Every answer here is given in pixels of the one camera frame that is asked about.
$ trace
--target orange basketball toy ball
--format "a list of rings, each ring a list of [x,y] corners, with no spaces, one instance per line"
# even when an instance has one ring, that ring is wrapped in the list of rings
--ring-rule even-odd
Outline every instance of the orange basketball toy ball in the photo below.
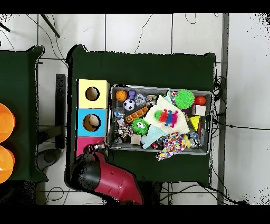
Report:
[[[128,96],[128,94],[127,94],[126,91],[118,90],[116,92],[115,98],[116,98],[116,100],[118,100],[120,102],[123,102],[123,101],[125,101],[127,99],[127,96]]]

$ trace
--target green table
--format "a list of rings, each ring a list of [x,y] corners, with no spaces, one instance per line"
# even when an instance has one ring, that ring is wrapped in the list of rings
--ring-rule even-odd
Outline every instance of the green table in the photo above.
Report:
[[[86,52],[75,45],[67,55],[68,117],[67,169],[74,161],[76,79],[107,80],[109,84],[204,90],[213,92],[215,55],[154,55]],[[174,155],[157,161],[155,153],[113,150],[114,164],[136,175],[137,180],[201,182],[209,186],[209,154]]]
[[[16,119],[11,136],[0,143],[15,157],[9,180],[46,181],[35,165],[37,150],[37,60],[44,48],[28,51],[0,51],[0,103],[6,105]]]

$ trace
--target green spiky toy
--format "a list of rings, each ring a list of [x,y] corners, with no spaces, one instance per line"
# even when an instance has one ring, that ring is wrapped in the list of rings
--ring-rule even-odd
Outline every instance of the green spiky toy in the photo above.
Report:
[[[142,118],[137,118],[132,122],[131,127],[133,128],[134,133],[139,135],[146,135],[149,124]]]
[[[190,90],[180,90],[175,96],[175,104],[179,109],[187,109],[194,103],[195,96]]]

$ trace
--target orange container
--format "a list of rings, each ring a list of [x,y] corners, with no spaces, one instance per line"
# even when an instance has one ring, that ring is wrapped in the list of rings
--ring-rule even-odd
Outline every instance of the orange container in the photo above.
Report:
[[[0,146],[0,184],[11,176],[14,163],[15,158],[13,153]]]
[[[0,104],[0,142],[6,140],[15,127],[15,117],[3,104]]]

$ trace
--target white towel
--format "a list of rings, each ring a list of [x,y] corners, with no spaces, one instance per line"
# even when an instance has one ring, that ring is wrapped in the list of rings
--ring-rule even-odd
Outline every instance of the white towel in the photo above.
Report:
[[[175,113],[176,110],[178,112],[177,122],[173,128],[171,128],[170,125],[165,126],[165,123],[161,123],[154,118],[154,113],[157,110],[163,111],[164,109],[171,110],[173,114]],[[173,104],[167,102],[161,95],[159,95],[156,105],[152,106],[151,109],[147,112],[144,120],[148,122],[149,124],[152,124],[156,127],[161,128],[167,134],[171,134],[173,132],[179,132],[180,134],[185,134],[189,132],[188,124],[187,124],[187,121],[183,112],[180,109],[178,109],[176,106],[174,106]]]

